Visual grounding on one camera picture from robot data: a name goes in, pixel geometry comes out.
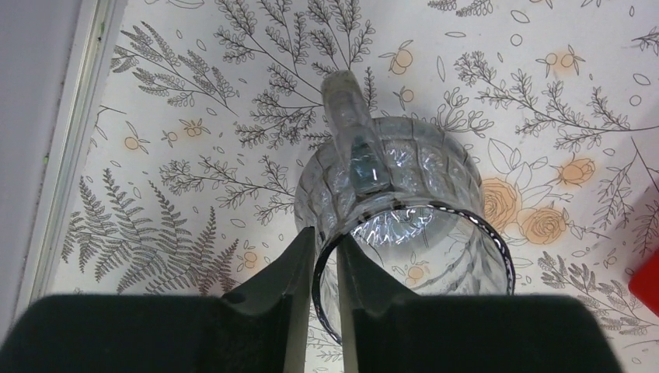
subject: textured glass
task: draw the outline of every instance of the textured glass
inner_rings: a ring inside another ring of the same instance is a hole
[[[458,215],[414,207],[439,200],[483,215],[480,175],[466,150],[418,120],[386,117],[371,124],[391,187],[360,196],[334,143],[325,143],[299,180],[298,230],[316,227],[317,253],[351,232],[372,260],[420,294],[506,294],[504,260],[490,237]],[[394,200],[408,208],[394,211]],[[336,262],[331,258],[321,280],[321,304],[339,333]]]

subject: leaf drawing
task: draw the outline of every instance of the leaf drawing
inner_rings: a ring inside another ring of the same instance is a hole
[[[452,91],[444,92],[444,102],[437,108],[437,116],[427,119],[419,118],[416,113],[410,116],[414,119],[439,127],[445,132],[466,133],[472,132],[479,138],[485,138],[485,130],[494,126],[492,120],[483,118],[483,111],[465,111],[469,97],[460,94],[460,88],[455,87]]]
[[[593,117],[601,119],[602,124],[592,124],[585,115],[562,101],[564,85],[561,81],[551,82],[546,90],[541,91],[546,99],[546,109],[540,110],[539,98],[533,94],[530,75],[518,69],[511,74],[512,84],[506,83],[505,80],[496,83],[494,79],[497,70],[490,67],[484,53],[480,51],[463,54],[455,62],[455,69],[459,72],[460,80],[467,86],[472,87],[479,82],[485,84],[485,90],[479,91],[477,97],[481,102],[488,102],[495,108],[506,110],[513,104],[519,110],[531,113],[532,117],[525,118],[524,125],[515,128],[516,134],[538,137],[540,131],[549,127],[555,128],[559,135],[554,145],[557,149],[579,152],[582,145],[588,149],[599,146],[601,137],[605,134],[650,131],[659,127],[630,128],[626,116],[616,116],[607,107],[607,98],[601,95],[601,89],[597,87],[593,88],[588,106],[593,109]]]
[[[242,64],[257,58],[269,64],[267,87],[252,100],[252,125],[235,124],[242,146],[266,144],[277,149],[296,145],[316,123],[322,106],[319,83],[298,67],[306,64],[322,77],[354,65],[370,54],[375,29],[362,21],[358,0],[308,0],[304,12],[292,10],[292,0],[259,0],[259,12],[244,0],[215,0],[228,26],[214,34],[225,47],[223,60]],[[315,48],[320,58],[312,56]],[[364,96],[376,108],[374,77],[366,69]]]
[[[133,76],[140,82],[138,88],[150,95],[168,97],[171,106],[194,106],[195,96],[206,96],[233,113],[228,99],[236,91],[215,66],[210,66],[199,54],[188,50],[187,55],[176,54],[165,39],[148,23],[142,28],[133,26],[133,32],[121,30],[128,37],[132,49],[116,46],[117,55],[110,62],[114,73],[134,68]],[[140,61],[147,68],[137,67]],[[184,74],[181,66],[189,70]]]

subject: orange rose drawing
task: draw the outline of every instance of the orange rose drawing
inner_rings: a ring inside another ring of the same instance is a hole
[[[519,211],[517,219],[522,235],[536,245],[547,245],[556,241],[567,229],[563,214],[550,207],[538,210],[526,208]]]
[[[559,175],[556,178],[559,183],[578,185],[587,182],[595,172],[595,163],[592,159],[573,159],[567,166],[554,167]]]
[[[514,186],[498,178],[483,180],[485,219],[499,232],[512,223],[521,210],[521,195]]]

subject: wallpaper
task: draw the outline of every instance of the wallpaper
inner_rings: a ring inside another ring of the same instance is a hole
[[[331,138],[324,75],[373,117],[464,144],[517,293],[579,298],[627,371],[659,371],[659,318],[627,290],[659,246],[652,0],[131,0],[53,292],[221,295],[295,237]],[[412,255],[389,269],[432,274]],[[342,371],[313,319],[309,372]]]

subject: fern leaf drawing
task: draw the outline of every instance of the fern leaf drawing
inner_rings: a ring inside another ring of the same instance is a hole
[[[174,211],[174,205],[169,202],[162,191],[160,191],[154,183],[149,182],[149,185],[154,190],[158,202],[160,203],[160,208],[162,209],[161,225],[165,227],[159,230],[155,244],[163,252],[170,255],[176,255],[178,253],[183,253],[185,255],[186,253],[189,253],[191,251],[189,244],[192,243],[192,240],[188,239],[186,236],[190,236],[192,233],[183,228],[187,219],[180,218],[181,212]]]
[[[217,222],[215,209],[211,207],[206,228],[194,242],[192,251],[185,258],[172,257],[170,268],[157,280],[149,282],[146,291],[152,294],[161,294],[165,290],[191,288],[199,286],[200,274],[206,270],[212,261],[213,244]]]
[[[131,207],[135,202],[133,198],[126,198],[126,192],[121,191],[115,184],[110,169],[103,171],[103,182],[106,184],[105,189],[110,197],[110,203],[114,205],[114,216],[119,219],[119,234],[125,239],[132,242],[143,243],[152,239],[146,236],[148,233],[157,232],[157,229],[150,227],[141,227],[145,223],[152,222],[149,218],[135,218],[134,216],[143,211],[143,207]]]
[[[80,254],[78,256],[78,265],[80,271],[85,272],[87,263],[96,256],[103,244],[103,237],[117,233],[115,224],[110,221],[111,214],[105,213],[105,206],[85,183],[83,177],[79,183],[80,196],[82,204],[85,207],[85,229],[89,232],[77,232],[75,239],[80,245]]]
[[[77,233],[82,227],[78,226],[78,223],[85,220],[80,217],[80,211],[75,211],[71,214],[71,218],[68,221],[68,230],[64,238],[64,245],[62,247],[61,259],[68,263],[68,258],[73,254],[73,248],[75,244],[75,233]]]
[[[197,286],[199,277],[198,269],[194,266],[194,250],[190,244],[192,240],[187,236],[192,235],[190,231],[181,228],[187,219],[181,219],[180,211],[169,202],[165,195],[153,183],[149,183],[155,191],[162,209],[162,223],[165,228],[160,229],[159,238],[155,244],[165,253],[169,254],[166,269],[157,278],[148,283],[146,291],[152,294],[161,294],[165,290],[190,288]],[[215,226],[214,211],[211,221],[213,232]]]
[[[231,278],[231,261],[235,251],[238,249],[238,239],[236,239],[227,249],[217,255],[199,283],[199,292],[202,295],[208,295],[211,288],[220,283],[223,292],[231,291],[238,282]]]
[[[111,270],[117,269],[128,263],[132,258],[131,244],[120,239],[108,239],[106,245],[101,248],[99,261],[96,262],[94,278],[100,282]]]
[[[121,294],[139,281],[155,277],[166,268],[165,260],[157,249],[149,246],[138,246],[133,250],[132,263],[119,280],[117,293]]]

